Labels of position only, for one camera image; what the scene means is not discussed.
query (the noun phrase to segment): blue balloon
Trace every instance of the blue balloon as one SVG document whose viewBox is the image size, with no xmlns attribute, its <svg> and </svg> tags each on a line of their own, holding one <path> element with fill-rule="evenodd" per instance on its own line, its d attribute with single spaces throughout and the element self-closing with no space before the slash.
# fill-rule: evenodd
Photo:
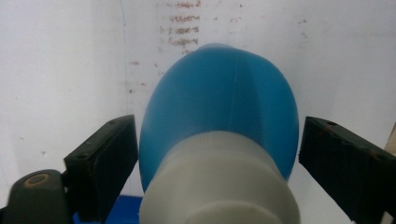
<svg viewBox="0 0 396 224">
<path fill-rule="evenodd" d="M 152 94 L 143 120 L 139 149 L 143 190 L 172 146 L 210 131 L 252 139 L 288 179 L 299 124 L 287 80 L 263 57 L 224 46 L 200 48 L 175 63 Z"/>
</svg>

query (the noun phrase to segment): black plastic part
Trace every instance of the black plastic part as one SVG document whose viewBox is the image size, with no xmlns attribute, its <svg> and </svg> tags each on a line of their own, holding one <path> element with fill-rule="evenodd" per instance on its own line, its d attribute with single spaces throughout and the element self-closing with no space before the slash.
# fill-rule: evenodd
<svg viewBox="0 0 396 224">
<path fill-rule="evenodd" d="M 396 158 L 334 122 L 307 117 L 300 163 L 353 221 L 396 217 Z"/>
<path fill-rule="evenodd" d="M 67 198 L 81 221 L 105 222 L 136 161 L 133 115 L 109 121 L 64 158 Z"/>
<path fill-rule="evenodd" d="M 0 223 L 3 223 L 4 213 L 6 212 L 6 208 L 0 209 Z"/>
<path fill-rule="evenodd" d="M 11 189 L 3 224 L 71 224 L 61 174 L 44 170 L 18 180 Z"/>
</svg>

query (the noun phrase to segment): white cylindrical object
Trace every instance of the white cylindrical object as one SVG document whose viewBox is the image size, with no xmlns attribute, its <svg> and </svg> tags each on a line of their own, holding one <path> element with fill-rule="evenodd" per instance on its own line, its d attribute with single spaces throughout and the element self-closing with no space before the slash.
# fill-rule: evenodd
<svg viewBox="0 0 396 224">
<path fill-rule="evenodd" d="M 163 159 L 140 207 L 141 224 L 298 224 L 272 158 L 237 133 L 196 134 Z"/>
</svg>

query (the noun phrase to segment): white wall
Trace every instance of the white wall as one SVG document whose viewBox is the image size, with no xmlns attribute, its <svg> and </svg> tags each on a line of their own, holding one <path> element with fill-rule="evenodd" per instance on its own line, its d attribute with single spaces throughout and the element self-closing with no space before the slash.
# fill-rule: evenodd
<svg viewBox="0 0 396 224">
<path fill-rule="evenodd" d="M 139 130 L 163 73 L 211 42 L 273 62 L 302 128 L 305 116 L 330 119 L 383 147 L 396 118 L 395 40 L 389 0 L 3 0 L 0 206 L 23 175 L 63 171 L 106 121 L 135 114 Z M 349 223 L 299 163 L 290 187 L 302 223 Z M 142 194 L 137 169 L 123 193 Z"/>
</svg>

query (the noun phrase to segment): blue base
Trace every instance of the blue base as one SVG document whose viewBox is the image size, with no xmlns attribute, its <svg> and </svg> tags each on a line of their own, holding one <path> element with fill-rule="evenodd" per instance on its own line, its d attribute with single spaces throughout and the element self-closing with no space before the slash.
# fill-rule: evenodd
<svg viewBox="0 0 396 224">
<path fill-rule="evenodd" d="M 120 196 L 114 203 L 113 209 L 108 215 L 106 224 L 138 224 L 139 223 L 139 208 L 142 202 L 141 197 Z M 78 223 L 97 223 L 97 222 L 80 222 L 78 215 L 73 217 L 75 224 Z"/>
</svg>

